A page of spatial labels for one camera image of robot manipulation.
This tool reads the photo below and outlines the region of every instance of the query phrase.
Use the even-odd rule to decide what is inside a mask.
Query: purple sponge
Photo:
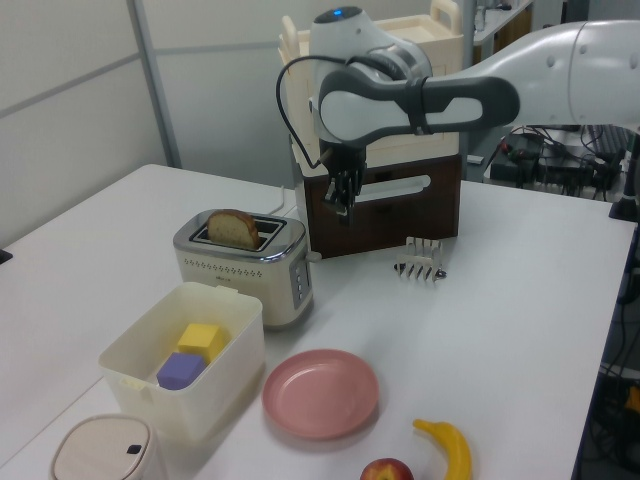
[[[205,368],[200,355],[172,353],[158,372],[158,383],[167,390],[181,390],[191,385]]]

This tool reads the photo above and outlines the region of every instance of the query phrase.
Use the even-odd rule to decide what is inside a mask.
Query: yellow block
[[[178,341],[178,352],[200,355],[208,365],[228,342],[229,335],[224,327],[190,323]]]

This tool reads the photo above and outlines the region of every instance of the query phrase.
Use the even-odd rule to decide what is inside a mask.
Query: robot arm
[[[325,203],[349,223],[366,146],[389,135],[531,124],[635,130],[639,45],[637,21],[565,24],[531,33],[462,72],[432,77],[422,50],[381,31],[362,10],[321,15],[311,29],[311,54],[350,59],[317,62],[314,72],[314,125],[321,152],[331,154]]]

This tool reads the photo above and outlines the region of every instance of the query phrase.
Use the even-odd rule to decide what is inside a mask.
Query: banana
[[[413,426],[427,432],[446,450],[449,468],[444,480],[471,480],[471,450],[460,430],[447,422],[414,420]]]

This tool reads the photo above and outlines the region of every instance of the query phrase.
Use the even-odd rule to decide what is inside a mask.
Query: toaster control panel
[[[302,249],[298,258],[291,262],[289,275],[291,277],[291,288],[293,289],[293,306],[298,308],[311,292],[311,279],[307,268],[306,249]]]

